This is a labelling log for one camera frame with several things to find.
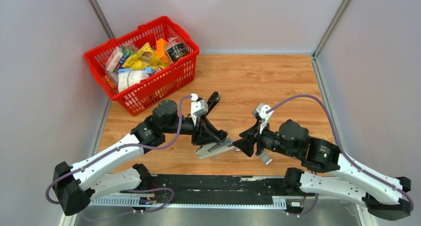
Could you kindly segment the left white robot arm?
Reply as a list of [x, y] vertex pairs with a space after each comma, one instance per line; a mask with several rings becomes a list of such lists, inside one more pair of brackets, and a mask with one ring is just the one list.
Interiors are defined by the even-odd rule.
[[119, 191], [136, 189], [139, 193], [147, 193], [152, 180], [144, 165], [135, 164], [114, 174], [111, 170], [153, 149], [163, 149], [167, 133], [175, 137], [191, 136], [201, 159], [229, 150], [227, 132], [216, 129], [207, 118], [219, 102], [218, 93], [214, 92], [208, 100], [195, 94], [188, 98], [192, 101], [189, 115], [183, 116], [181, 102], [163, 100], [150, 116], [114, 145], [72, 165], [59, 163], [48, 189], [54, 191], [56, 203], [64, 214], [77, 214], [92, 201]]

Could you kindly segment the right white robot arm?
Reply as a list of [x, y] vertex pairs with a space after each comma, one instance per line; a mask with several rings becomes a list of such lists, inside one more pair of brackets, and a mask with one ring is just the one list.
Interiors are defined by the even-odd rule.
[[287, 120], [279, 131], [260, 128], [260, 122], [240, 134], [234, 146], [252, 156], [264, 150], [280, 153], [301, 161], [306, 171], [290, 167], [282, 186], [289, 195], [315, 193], [348, 200], [384, 220], [396, 221], [410, 216], [411, 203], [403, 194], [411, 189], [406, 177], [389, 177], [348, 160], [339, 147], [309, 135], [306, 128]]

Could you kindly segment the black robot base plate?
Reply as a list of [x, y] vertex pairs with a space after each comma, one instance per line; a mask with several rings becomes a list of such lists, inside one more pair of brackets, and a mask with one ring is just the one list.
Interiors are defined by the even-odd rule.
[[313, 194], [287, 190], [283, 177], [156, 174], [137, 187], [154, 192], [157, 202], [189, 205], [269, 205], [273, 197], [302, 201]]

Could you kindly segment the black and grey stapler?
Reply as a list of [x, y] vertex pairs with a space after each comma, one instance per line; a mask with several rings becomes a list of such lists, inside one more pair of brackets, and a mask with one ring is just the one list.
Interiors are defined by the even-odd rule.
[[[207, 100], [208, 113], [206, 113], [205, 115], [208, 116], [208, 114], [219, 103], [219, 101], [220, 101], [219, 93], [217, 91], [213, 92], [212, 95]], [[211, 143], [211, 144], [200, 146], [197, 149], [196, 154], [200, 159], [213, 157], [218, 154], [233, 150], [235, 147], [233, 146], [232, 143], [233, 143], [233, 140], [227, 136], [227, 138], [225, 140], [222, 140], [222, 142], [219, 144]]]

